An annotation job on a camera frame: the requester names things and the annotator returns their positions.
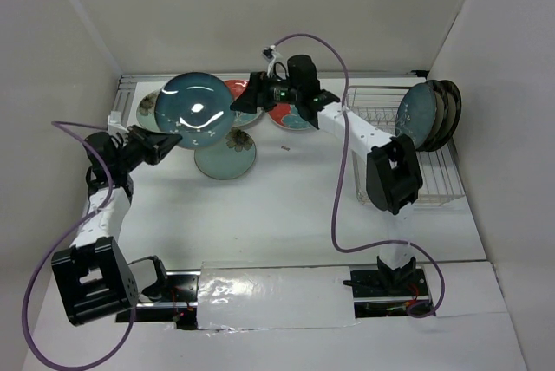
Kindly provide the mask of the red floral plate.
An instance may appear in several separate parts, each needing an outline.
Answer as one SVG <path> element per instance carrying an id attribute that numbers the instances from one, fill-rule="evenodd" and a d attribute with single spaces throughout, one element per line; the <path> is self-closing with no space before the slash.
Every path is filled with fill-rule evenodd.
<path id="1" fill-rule="evenodd" d="M 284 129 L 293 131 L 304 131 L 312 128 L 312 125 L 305 121 L 297 108 L 291 104 L 277 104 L 269 113 L 271 120 Z"/>
<path id="2" fill-rule="evenodd" d="M 256 112 L 246 112 L 245 110 L 251 105 L 247 100 L 241 100 L 240 97 L 247 88 L 248 81 L 240 79 L 228 79 L 225 80 L 225 85 L 229 88 L 232 93 L 233 99 L 238 101 L 238 105 L 234 106 L 235 120 L 233 122 L 233 127 L 246 127 L 254 123 L 263 115 L 263 110 L 257 108 Z"/>

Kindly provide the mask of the dark blue plate front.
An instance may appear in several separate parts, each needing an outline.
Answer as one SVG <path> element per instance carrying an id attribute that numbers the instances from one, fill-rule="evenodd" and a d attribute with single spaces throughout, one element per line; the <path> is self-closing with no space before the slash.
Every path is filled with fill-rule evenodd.
<path id="1" fill-rule="evenodd" d="M 397 108 L 395 135 L 407 135 L 419 148 L 432 131 L 436 109 L 434 90 L 427 83 L 414 85 Z"/>

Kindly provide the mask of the brown rim plate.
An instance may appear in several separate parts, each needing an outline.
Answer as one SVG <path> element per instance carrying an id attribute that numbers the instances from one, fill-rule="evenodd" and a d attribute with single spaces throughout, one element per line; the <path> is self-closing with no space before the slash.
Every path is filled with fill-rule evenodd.
<path id="1" fill-rule="evenodd" d="M 447 93 L 440 81 L 428 80 L 427 84 L 434 90 L 436 98 L 436 112 L 431 132 L 424 141 L 423 145 L 420 147 L 420 150 L 424 152 L 431 152 L 432 149 L 439 144 L 443 135 L 447 133 L 450 95 Z"/>
<path id="2" fill-rule="evenodd" d="M 457 85 L 450 80 L 440 80 L 440 83 L 443 85 L 447 93 L 448 110 L 447 128 L 441 132 L 441 137 L 437 148 L 442 148 L 443 146 L 445 146 L 453 137 L 454 132 L 460 121 L 462 109 L 462 98 Z"/>

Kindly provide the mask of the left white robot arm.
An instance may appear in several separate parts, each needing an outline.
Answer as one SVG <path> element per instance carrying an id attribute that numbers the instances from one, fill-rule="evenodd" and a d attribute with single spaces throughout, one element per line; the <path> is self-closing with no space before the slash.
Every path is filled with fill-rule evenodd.
<path id="1" fill-rule="evenodd" d="M 51 258 L 71 324 L 80 326 L 120 314 L 139 301 L 139 287 L 117 243 L 133 199 L 131 173 L 141 164 L 159 164 L 181 140 L 179 134 L 138 126 L 118 134 L 100 131 L 82 139 L 90 162 L 88 213 L 71 245 Z"/>

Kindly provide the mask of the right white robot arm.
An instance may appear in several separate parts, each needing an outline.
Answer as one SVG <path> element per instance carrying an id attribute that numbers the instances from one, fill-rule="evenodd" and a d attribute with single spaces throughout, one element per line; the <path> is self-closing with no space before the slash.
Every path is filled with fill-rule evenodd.
<path id="1" fill-rule="evenodd" d="M 395 137 L 372 126 L 343 100 L 323 89 L 308 55 L 291 57 L 284 65 L 285 77 L 276 72 L 281 65 L 280 54 L 268 48 L 263 56 L 268 68 L 250 74 L 231 110 L 253 114 L 259 109 L 269 112 L 278 104 L 290 104 L 303 120 L 342 140 L 347 152 L 366 160 L 366 193 L 388 224 L 378 260 L 387 268 L 380 271 L 378 283 L 385 293 L 399 294 L 408 285 L 408 273 L 403 267 L 414 257 L 408 233 L 402 229 L 408 226 L 411 205 L 422 187 L 413 141 L 407 135 Z"/>

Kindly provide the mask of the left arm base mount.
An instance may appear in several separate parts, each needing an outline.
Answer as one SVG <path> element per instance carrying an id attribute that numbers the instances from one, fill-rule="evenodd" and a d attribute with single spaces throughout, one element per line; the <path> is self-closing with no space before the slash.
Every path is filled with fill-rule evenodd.
<path id="1" fill-rule="evenodd" d="M 180 330 L 197 330 L 199 270 L 170 270 L 157 296 L 141 296 L 135 323 L 163 323 Z"/>

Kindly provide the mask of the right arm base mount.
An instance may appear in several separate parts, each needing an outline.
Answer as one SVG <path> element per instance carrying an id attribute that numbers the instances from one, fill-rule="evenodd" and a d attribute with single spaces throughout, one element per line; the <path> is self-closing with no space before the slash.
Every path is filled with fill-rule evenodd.
<path id="1" fill-rule="evenodd" d="M 358 319 L 433 314 L 428 282 L 414 257 L 394 270 L 378 258 L 376 267 L 351 270 L 343 285 L 351 289 Z"/>

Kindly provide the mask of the dark blue plate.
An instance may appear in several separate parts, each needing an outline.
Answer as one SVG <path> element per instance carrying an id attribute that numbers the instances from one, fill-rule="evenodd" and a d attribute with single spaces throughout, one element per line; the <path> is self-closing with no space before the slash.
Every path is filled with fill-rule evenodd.
<path id="1" fill-rule="evenodd" d="M 156 124 L 163 133 L 182 136 L 186 149 L 211 146 L 232 129 L 233 96 L 218 77 L 202 72 L 177 75 L 159 91 L 154 108 Z"/>
<path id="2" fill-rule="evenodd" d="M 419 148 L 432 131 L 436 109 L 434 90 L 427 83 L 414 85 L 397 108 L 395 135 L 407 135 Z"/>

